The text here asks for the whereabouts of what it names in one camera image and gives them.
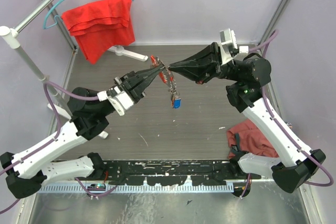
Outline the metal key organizer red handle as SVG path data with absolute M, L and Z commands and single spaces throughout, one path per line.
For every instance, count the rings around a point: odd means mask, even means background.
M 168 69 L 168 67 L 162 62 L 162 60 L 159 59 L 159 57 L 156 57 L 154 55 L 151 56 L 151 61 L 152 61 L 152 66 L 157 67 L 159 65 L 163 65 L 164 69 L 162 72 L 159 74 L 160 79 L 162 82 L 168 86 L 169 92 L 170 92 L 170 99 L 171 99 L 171 104 L 172 100 L 176 98 L 181 98 L 179 92 L 177 91 L 176 88 L 176 81 L 175 78 Z

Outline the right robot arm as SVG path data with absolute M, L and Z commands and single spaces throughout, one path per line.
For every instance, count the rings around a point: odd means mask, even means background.
M 325 153 L 312 150 L 286 125 L 269 104 L 262 88 L 271 81 L 271 64 L 262 57 L 225 59 L 225 50 L 214 42 L 195 55 L 172 63 L 168 69 L 197 84 L 213 78 L 233 80 L 226 86 L 229 103 L 250 119 L 278 154 L 265 157 L 238 151 L 230 159 L 230 172 L 241 179 L 247 174 L 272 178 L 283 191 L 294 192 L 321 169 Z

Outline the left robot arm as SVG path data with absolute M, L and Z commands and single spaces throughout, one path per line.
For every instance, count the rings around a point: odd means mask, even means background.
M 162 64 L 138 72 L 131 71 L 115 78 L 115 85 L 107 91 L 76 88 L 69 92 L 68 105 L 72 117 L 57 131 L 31 148 L 17 154 L 1 155 L 9 191 L 16 199 L 26 198 L 43 186 L 72 178 L 101 179 L 106 171 L 98 153 L 89 153 L 79 159 L 65 162 L 54 160 L 68 150 L 98 136 L 109 125 L 107 116 L 120 116 L 138 103 L 144 90 L 164 69 Z

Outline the blue key tag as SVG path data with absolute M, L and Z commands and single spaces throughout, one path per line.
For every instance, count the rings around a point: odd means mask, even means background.
M 181 99 L 176 98 L 172 100 L 172 108 L 178 109 L 181 106 Z

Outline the red cloth on hanger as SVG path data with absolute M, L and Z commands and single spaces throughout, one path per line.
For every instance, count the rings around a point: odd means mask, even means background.
M 132 0 L 101 0 L 64 12 L 66 28 L 91 64 L 112 46 L 135 42 L 131 21 Z

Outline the crumpled maroon shirt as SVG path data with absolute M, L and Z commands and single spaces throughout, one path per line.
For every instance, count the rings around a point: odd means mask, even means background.
M 226 136 L 230 150 L 228 159 L 243 151 L 258 156 L 279 157 L 260 129 L 249 119 L 227 130 Z

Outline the white clothes rack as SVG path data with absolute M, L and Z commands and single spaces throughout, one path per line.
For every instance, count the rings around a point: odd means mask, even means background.
M 1 25 L 14 26 L 41 0 L 1 0 Z M 72 51 L 57 28 L 44 30 L 44 14 L 35 18 L 18 36 L 22 48 L 37 67 L 50 75 L 52 82 L 63 84 Z M 113 79 L 129 71 L 144 69 L 146 63 L 126 57 L 105 55 L 91 65 L 77 57 L 69 90 L 84 87 L 104 90 Z M 20 55 L 1 41 L 1 144 L 13 148 L 23 142 L 36 143 L 47 136 L 53 113 L 47 108 L 43 85 Z

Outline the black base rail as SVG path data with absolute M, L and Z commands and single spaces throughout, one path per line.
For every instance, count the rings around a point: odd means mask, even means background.
M 219 186 L 229 180 L 246 180 L 247 174 L 232 173 L 227 160 L 114 160 L 104 161 L 99 176 L 80 177 L 86 181 L 104 179 L 110 185 L 180 186 L 190 179 L 192 186 Z

